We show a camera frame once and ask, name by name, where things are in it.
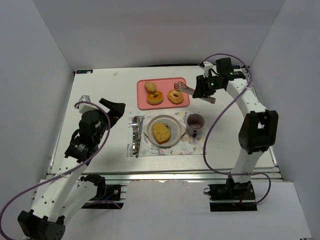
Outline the metal serving tongs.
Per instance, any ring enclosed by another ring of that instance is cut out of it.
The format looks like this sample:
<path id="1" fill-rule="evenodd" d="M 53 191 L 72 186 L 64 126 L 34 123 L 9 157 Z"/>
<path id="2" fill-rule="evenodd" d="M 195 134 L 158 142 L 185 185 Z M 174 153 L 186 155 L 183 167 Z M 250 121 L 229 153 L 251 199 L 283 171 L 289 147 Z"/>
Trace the metal serving tongs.
<path id="1" fill-rule="evenodd" d="M 208 102 L 210 104 L 215 104 L 215 102 L 216 102 L 216 99 L 214 97 L 199 95 L 198 92 L 195 89 L 187 86 L 182 81 L 175 82 L 174 83 L 174 89 L 176 91 L 178 91 L 178 92 L 186 93 L 186 94 L 188 94 L 190 96 L 193 96 L 194 93 L 196 93 L 196 98 L 201 99 L 203 101 L 206 101 L 206 102 Z"/>

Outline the sugared orange donut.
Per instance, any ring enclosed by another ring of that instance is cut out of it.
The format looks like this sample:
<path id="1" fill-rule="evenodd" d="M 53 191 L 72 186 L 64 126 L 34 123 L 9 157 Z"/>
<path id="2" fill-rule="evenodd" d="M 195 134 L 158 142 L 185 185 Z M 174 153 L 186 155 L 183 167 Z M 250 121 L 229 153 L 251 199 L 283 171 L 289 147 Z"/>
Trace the sugared orange donut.
<path id="1" fill-rule="evenodd" d="M 167 94 L 168 100 L 173 104 L 181 104 L 184 101 L 184 95 L 180 91 L 174 89 L 170 90 Z"/>

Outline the yellow bread slice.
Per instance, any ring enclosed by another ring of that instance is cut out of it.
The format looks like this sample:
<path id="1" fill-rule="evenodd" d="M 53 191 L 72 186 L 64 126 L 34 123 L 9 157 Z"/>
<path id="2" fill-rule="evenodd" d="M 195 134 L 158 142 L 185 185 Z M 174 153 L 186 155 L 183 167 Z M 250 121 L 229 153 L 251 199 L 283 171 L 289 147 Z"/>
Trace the yellow bread slice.
<path id="1" fill-rule="evenodd" d="M 169 126 L 164 123 L 155 123 L 152 125 L 152 133 L 156 142 L 160 145 L 167 143 L 171 139 Z"/>

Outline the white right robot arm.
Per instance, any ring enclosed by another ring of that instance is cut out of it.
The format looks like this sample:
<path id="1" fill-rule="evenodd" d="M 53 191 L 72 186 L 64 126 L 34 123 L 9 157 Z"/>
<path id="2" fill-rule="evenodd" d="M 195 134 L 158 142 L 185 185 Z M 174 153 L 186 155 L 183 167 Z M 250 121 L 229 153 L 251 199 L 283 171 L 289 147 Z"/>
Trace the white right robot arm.
<path id="1" fill-rule="evenodd" d="M 237 104 L 243 115 L 238 141 L 241 147 L 230 178 L 242 188 L 251 180 L 253 170 L 264 152 L 276 141 L 279 115 L 260 103 L 250 89 L 250 83 L 242 71 L 235 71 L 229 57 L 216 60 L 216 65 L 208 61 L 199 64 L 203 74 L 196 77 L 196 87 L 192 97 L 209 98 L 218 90 L 225 90 Z"/>

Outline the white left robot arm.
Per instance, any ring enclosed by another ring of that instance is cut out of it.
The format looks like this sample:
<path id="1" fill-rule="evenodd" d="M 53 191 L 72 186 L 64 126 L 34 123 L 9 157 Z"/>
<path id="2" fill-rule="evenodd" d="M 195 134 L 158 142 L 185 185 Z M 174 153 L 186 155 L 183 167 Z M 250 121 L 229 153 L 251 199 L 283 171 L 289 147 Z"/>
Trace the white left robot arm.
<path id="1" fill-rule="evenodd" d="M 32 240 L 60 240 L 76 212 L 105 192 L 104 177 L 98 174 L 83 177 L 82 173 L 106 143 L 111 128 L 123 116 L 126 105 L 104 98 L 99 103 L 108 112 L 85 97 L 75 104 L 81 119 L 58 172 L 40 199 L 17 218 L 24 235 Z"/>

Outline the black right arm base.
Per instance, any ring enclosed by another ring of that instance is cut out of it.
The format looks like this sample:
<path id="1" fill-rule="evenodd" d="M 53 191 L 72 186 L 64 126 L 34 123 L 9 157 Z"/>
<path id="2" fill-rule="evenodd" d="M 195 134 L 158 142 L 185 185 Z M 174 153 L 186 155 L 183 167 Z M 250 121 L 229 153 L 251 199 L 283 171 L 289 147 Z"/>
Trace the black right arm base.
<path id="1" fill-rule="evenodd" d="M 251 181 L 235 183 L 229 176 L 224 184 L 209 184 L 203 193 L 209 196 L 211 212 L 254 212 L 258 210 Z"/>

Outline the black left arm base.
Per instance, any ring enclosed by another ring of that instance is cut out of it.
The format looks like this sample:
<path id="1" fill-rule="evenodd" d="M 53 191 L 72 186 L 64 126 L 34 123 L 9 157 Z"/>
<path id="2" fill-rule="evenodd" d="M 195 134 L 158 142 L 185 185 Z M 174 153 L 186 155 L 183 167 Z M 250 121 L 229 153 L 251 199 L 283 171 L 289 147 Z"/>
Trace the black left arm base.
<path id="1" fill-rule="evenodd" d="M 120 210 L 126 199 L 127 186 L 123 184 L 106 183 L 106 178 L 98 174 L 81 176 L 77 187 L 84 182 L 92 183 L 96 188 L 96 194 L 82 209 Z"/>

